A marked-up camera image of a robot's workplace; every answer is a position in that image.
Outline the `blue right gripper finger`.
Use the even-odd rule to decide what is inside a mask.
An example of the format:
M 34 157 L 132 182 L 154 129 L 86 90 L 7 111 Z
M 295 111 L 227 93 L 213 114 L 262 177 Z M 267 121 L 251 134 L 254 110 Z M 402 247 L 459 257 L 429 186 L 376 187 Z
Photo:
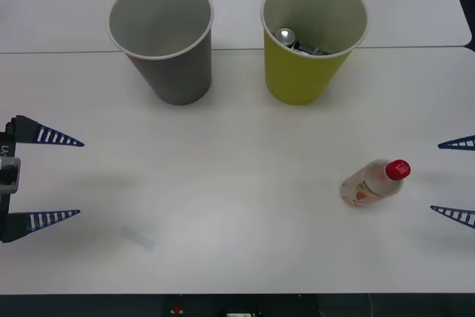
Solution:
M 451 150 L 475 150 L 475 136 L 471 135 L 457 138 L 455 140 L 449 140 L 438 144 L 438 148 Z
M 474 223 L 475 211 L 467 210 L 467 209 L 454 209 L 454 208 L 444 207 L 444 206 L 430 206 L 430 208 L 434 212 L 439 213 L 464 226 L 468 226 L 472 229 L 475 227 L 475 223 Z

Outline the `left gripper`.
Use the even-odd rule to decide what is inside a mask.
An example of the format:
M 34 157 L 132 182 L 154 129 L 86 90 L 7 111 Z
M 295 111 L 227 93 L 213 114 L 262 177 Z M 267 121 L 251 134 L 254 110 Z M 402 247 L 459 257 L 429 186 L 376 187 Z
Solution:
M 54 212 L 8 213 L 10 195 L 17 187 L 17 165 L 14 163 L 17 143 L 84 147 L 85 144 L 67 134 L 18 115 L 14 126 L 6 124 L 1 133 L 1 242 L 10 243 L 41 229 L 72 218 L 80 210 Z

